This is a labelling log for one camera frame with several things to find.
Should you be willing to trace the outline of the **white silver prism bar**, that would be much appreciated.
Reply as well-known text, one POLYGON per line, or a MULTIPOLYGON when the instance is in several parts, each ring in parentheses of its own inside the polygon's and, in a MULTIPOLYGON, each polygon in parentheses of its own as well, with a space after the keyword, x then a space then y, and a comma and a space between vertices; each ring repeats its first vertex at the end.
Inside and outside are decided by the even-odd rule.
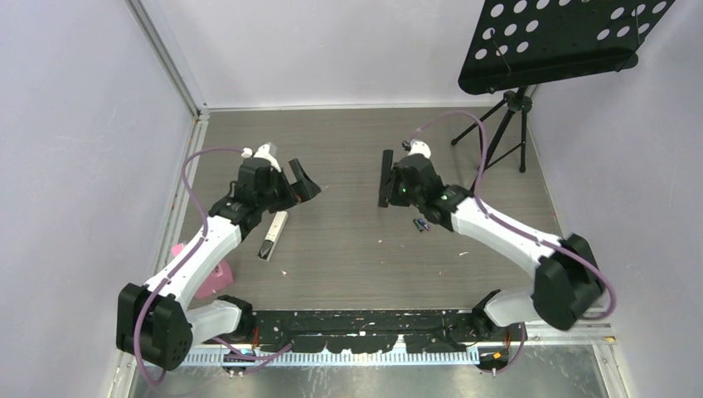
POLYGON ((277 211, 267 230, 262 245, 259 248, 258 258, 263 261, 270 261, 274 253, 275 247, 284 230, 288 219, 286 211, 277 211))

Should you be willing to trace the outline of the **black remote control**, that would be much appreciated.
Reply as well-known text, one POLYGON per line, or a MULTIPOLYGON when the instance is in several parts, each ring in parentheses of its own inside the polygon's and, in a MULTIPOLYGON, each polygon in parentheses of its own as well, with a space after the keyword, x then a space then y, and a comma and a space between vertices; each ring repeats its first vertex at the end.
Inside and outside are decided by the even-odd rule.
POLYGON ((392 165, 394 151, 385 149, 381 157, 381 175, 378 193, 378 207, 386 208, 389 206, 389 189, 391 188, 392 165))

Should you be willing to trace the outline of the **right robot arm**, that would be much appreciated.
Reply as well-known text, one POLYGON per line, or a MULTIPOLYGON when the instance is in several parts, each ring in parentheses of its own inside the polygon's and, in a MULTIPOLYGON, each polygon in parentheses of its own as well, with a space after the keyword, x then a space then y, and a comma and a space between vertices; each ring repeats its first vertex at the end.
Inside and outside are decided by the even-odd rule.
POLYGON ((474 332, 484 340, 534 320, 567 331, 606 290, 585 238, 561 238, 505 216, 468 189, 443 184, 422 154, 394 163, 390 185, 387 201, 392 206, 416 207, 427 221, 481 242, 532 277, 532 287, 494 290, 473 308, 474 332))

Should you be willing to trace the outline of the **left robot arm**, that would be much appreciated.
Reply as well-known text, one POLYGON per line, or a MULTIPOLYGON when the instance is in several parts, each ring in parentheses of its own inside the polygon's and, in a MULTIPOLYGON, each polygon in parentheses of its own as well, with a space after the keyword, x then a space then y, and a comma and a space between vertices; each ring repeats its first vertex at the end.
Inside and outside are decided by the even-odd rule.
POLYGON ((201 229, 164 269, 141 285, 119 292, 116 347, 165 371, 176 369, 192 346, 216 337, 247 342, 254 334, 252 305, 221 295, 192 309, 196 291, 215 267, 261 222, 265 212, 286 211, 312 200, 321 187, 299 160, 289 163, 295 182, 267 158, 249 158, 224 197, 208 211, 201 229))

